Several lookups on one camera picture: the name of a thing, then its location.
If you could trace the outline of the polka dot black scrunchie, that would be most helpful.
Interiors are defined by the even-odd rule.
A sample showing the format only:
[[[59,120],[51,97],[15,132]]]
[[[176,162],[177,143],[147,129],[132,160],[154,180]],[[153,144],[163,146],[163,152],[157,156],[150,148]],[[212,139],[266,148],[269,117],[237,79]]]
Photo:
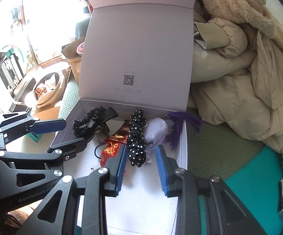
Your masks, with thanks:
[[[140,168],[146,161],[146,142],[144,139],[146,122],[147,119],[143,110],[135,111],[129,121],[128,160],[132,166],[137,168]]]

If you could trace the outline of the white open gift box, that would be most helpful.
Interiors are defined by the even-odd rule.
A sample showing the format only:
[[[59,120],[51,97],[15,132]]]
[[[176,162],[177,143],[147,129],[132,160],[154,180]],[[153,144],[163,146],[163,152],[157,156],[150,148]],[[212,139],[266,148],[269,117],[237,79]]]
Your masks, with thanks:
[[[73,139],[72,124],[95,107],[112,107],[115,132],[136,110],[147,119],[187,107],[194,56],[196,0],[89,0],[79,99],[54,144]],[[109,234],[174,234],[177,198],[161,189],[155,155],[126,164],[121,191],[106,199]]]

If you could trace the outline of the small brown cardboard box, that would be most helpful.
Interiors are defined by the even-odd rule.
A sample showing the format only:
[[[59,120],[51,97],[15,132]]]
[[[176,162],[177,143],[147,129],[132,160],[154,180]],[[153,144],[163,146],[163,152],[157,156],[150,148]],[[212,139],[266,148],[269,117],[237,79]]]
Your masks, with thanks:
[[[85,37],[82,36],[79,39],[72,42],[71,44],[67,45],[67,47],[65,47],[61,52],[62,53],[61,61],[67,62],[71,66],[71,70],[77,84],[79,84],[83,48],[81,48],[80,54],[78,54],[77,49],[79,46],[82,46],[84,43],[85,43]]]

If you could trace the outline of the cream fleece garment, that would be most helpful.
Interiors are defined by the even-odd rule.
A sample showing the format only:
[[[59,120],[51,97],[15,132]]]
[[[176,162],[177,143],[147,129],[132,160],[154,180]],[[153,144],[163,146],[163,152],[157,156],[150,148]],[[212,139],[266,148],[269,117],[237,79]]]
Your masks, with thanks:
[[[202,0],[216,18],[233,23],[248,23],[274,40],[283,50],[283,24],[266,7],[266,0]]]

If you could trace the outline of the teal bubble mailer mat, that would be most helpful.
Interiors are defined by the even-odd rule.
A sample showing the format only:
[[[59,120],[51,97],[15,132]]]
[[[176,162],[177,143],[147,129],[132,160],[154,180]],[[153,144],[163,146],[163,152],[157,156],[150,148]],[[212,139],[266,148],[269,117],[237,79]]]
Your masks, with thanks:
[[[196,151],[189,162],[194,174],[217,175],[239,197],[267,234],[279,234],[279,154],[269,147],[239,145]]]

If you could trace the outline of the beige puffer jacket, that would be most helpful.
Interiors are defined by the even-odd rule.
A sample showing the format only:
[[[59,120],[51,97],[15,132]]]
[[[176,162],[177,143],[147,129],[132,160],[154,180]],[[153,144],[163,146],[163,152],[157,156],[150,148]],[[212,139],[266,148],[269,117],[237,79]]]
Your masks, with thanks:
[[[283,50],[249,24],[195,16],[188,106],[283,153]]]

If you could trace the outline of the purple drawstring pouch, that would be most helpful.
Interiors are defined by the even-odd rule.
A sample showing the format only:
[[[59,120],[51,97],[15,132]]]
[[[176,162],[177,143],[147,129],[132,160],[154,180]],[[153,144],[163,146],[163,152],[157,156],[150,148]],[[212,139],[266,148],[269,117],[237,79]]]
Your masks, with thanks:
[[[146,153],[146,163],[150,164],[152,162],[151,153],[158,144],[164,142],[171,125],[167,119],[156,117],[150,119],[144,128],[144,140],[145,140],[145,153]]]

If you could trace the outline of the small red candy packet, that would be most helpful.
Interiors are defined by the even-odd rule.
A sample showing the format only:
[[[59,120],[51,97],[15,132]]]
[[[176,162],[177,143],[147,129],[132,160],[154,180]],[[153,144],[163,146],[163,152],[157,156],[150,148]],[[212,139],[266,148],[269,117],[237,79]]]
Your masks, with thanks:
[[[105,148],[101,154],[100,166],[104,167],[109,158],[115,157],[118,153],[121,143],[107,140]]]

